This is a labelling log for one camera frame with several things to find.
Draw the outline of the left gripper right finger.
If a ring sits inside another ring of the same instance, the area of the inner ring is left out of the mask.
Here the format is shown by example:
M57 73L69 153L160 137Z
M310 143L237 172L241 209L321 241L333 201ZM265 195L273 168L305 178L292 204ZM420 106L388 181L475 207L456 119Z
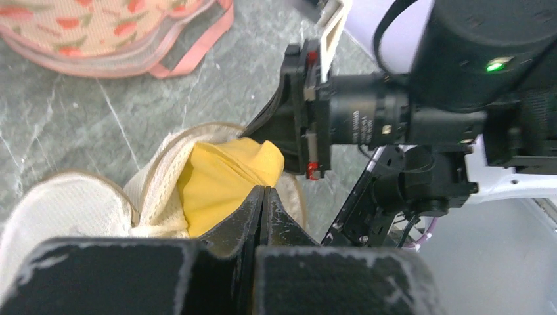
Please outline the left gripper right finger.
M265 200L267 244L256 249L255 314L443 314L439 289L416 254L389 247L278 244L299 226L276 192Z

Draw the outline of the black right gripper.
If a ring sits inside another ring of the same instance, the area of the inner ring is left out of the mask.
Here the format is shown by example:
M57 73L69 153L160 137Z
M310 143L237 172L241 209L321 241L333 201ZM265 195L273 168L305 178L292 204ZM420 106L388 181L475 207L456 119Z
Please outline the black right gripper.
M287 46L276 91L240 134L260 144L271 142L284 156L286 172L310 180L322 179L330 170L320 57L317 39Z

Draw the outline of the white mesh laundry bag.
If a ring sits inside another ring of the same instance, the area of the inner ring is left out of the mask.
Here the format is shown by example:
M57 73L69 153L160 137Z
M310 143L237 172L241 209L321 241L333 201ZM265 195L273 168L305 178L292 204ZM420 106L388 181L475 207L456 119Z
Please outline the white mesh laundry bag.
M177 180L197 142L241 139L241 126L205 123L165 137L156 154L125 186L85 171L63 171L33 186L6 221L1 236L1 294L24 259L55 237L191 238ZM273 187L300 225L307 208L295 176L282 172Z

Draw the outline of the yellow bra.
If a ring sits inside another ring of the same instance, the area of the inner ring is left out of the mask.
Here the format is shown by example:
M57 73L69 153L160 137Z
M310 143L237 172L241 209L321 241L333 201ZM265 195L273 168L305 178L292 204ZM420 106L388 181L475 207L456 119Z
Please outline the yellow bra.
M200 237L226 219L253 187L274 187L283 169L284 157L269 141L197 142L177 180L189 236Z

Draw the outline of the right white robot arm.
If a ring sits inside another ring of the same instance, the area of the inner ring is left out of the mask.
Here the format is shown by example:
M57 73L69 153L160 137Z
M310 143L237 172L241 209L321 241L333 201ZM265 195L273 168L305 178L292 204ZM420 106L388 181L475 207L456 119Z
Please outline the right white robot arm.
M334 76L322 40L289 45L278 87L243 135L273 143L309 179L335 145L367 159L324 246L379 247L407 224L465 203L556 194L556 2L434 1L408 73L382 38L412 5L395 1L374 33L377 73Z

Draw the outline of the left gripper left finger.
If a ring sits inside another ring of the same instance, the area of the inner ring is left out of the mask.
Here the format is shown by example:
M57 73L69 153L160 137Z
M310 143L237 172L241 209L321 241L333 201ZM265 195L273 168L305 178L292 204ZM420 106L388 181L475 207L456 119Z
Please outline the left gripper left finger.
M265 189L202 239L53 238L25 258L2 314L237 314Z

